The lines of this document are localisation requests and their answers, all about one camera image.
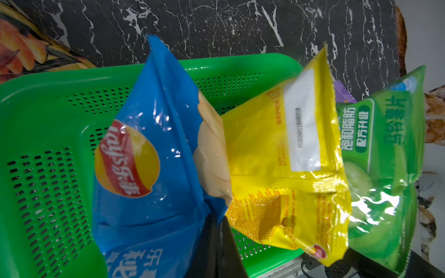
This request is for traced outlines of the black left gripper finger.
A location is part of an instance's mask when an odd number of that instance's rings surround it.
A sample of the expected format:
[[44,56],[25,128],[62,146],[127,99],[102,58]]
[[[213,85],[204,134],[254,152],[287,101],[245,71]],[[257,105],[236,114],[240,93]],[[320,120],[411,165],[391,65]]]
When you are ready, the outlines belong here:
[[187,278],[246,278],[227,218],[206,218]]

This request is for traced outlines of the blue Lays chips bag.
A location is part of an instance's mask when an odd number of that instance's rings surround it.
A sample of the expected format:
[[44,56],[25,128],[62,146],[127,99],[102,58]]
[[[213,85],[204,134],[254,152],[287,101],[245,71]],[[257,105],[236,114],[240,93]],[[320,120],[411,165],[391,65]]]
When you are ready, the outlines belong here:
[[157,37],[95,149],[93,237],[111,278],[212,278],[232,201],[223,121]]

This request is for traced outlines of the yellow Lays chips bag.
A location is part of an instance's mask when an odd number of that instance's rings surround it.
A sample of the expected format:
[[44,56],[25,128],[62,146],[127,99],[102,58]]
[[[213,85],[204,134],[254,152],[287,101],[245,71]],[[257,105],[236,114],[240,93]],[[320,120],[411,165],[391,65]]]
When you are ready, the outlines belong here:
[[297,77],[222,116],[230,225],[257,243],[301,249],[330,266],[348,248],[351,193],[323,48]]

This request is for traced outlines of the green cucumber chips bag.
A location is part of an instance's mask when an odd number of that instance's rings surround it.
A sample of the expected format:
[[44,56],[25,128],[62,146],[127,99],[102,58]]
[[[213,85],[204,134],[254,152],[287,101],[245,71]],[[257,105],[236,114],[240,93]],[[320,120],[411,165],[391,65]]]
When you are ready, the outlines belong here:
[[425,149],[425,67],[357,103],[336,105],[350,185],[349,247],[402,278]]

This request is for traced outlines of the black Lays chips bag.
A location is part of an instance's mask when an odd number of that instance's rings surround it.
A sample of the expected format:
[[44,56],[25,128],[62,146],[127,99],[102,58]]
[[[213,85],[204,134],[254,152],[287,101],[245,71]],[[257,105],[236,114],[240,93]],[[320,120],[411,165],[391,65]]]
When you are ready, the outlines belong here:
[[1,83],[28,74],[95,67],[47,36],[12,2],[1,2]]

